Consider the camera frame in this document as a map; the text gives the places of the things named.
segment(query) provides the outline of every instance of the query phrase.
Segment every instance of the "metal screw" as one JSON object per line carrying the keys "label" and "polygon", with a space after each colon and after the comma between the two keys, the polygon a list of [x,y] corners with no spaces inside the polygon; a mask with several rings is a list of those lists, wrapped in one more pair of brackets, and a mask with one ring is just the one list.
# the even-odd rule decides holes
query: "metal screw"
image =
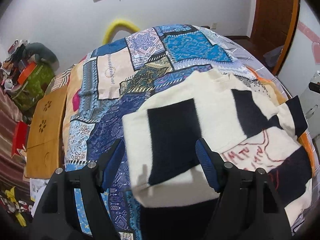
{"label": "metal screw", "polygon": [[233,164],[231,162],[225,162],[224,163],[224,166],[227,168],[227,169],[231,169],[233,167]]}
{"label": "metal screw", "polygon": [[257,172],[259,172],[260,174],[266,173],[266,171],[263,168],[257,168]]}
{"label": "metal screw", "polygon": [[63,172],[63,168],[57,168],[55,172],[57,174],[61,174]]}
{"label": "metal screw", "polygon": [[88,167],[89,167],[90,169],[94,168],[95,166],[97,166],[97,164],[96,164],[95,162],[90,162],[90,163],[88,163]]}

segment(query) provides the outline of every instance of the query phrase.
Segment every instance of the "blue gripper pad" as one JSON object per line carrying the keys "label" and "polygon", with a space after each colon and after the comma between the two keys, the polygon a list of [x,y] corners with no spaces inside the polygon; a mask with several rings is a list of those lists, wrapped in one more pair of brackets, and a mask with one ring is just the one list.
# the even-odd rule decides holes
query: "blue gripper pad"
{"label": "blue gripper pad", "polygon": [[217,171],[200,140],[196,141],[196,154],[209,186],[212,187],[215,191],[220,192],[220,184],[218,182]]}
{"label": "blue gripper pad", "polygon": [[124,150],[124,141],[121,140],[103,172],[102,188],[104,190],[107,190],[112,186],[113,180],[115,179],[116,173],[124,156]]}

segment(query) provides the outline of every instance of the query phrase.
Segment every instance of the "bed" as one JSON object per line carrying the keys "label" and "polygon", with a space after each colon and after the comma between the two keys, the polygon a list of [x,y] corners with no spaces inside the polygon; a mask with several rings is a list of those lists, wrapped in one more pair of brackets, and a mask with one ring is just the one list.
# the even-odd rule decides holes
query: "bed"
{"label": "bed", "polygon": [[[68,82],[63,122],[66,170],[97,161],[116,138],[123,137],[122,116],[135,112],[154,93],[183,82],[195,70],[212,68],[232,73],[253,90],[261,89],[275,105],[288,99],[279,80],[248,51],[202,27],[158,26],[90,52],[58,78],[61,84]],[[319,161],[308,131],[298,141],[308,153],[313,178],[302,209],[290,221],[293,232],[318,200],[320,181]],[[79,189],[75,196],[82,231],[91,234]],[[102,198],[121,239],[142,239],[140,204],[130,190],[126,155]]]}

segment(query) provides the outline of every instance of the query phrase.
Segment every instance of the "sweater sleeve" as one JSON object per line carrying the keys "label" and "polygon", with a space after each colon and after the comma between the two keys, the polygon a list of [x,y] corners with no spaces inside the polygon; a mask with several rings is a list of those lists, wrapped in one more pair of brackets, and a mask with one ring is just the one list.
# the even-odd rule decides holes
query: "sweater sleeve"
{"label": "sweater sleeve", "polygon": [[308,128],[307,121],[303,114],[300,100],[298,96],[289,99],[278,107],[280,126],[288,133],[292,138],[299,138],[305,130]]}

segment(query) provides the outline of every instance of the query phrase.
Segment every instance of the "flower cutout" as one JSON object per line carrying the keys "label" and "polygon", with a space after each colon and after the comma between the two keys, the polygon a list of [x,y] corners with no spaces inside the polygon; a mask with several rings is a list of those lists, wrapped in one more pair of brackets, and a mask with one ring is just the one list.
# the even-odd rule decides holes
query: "flower cutout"
{"label": "flower cutout", "polygon": [[48,102],[44,105],[43,111],[46,112],[46,111],[48,110],[48,108],[50,108],[51,102],[52,102],[52,101],[48,101]]}
{"label": "flower cutout", "polygon": [[43,132],[43,129],[47,126],[47,120],[42,120],[41,124],[39,125],[39,132]]}

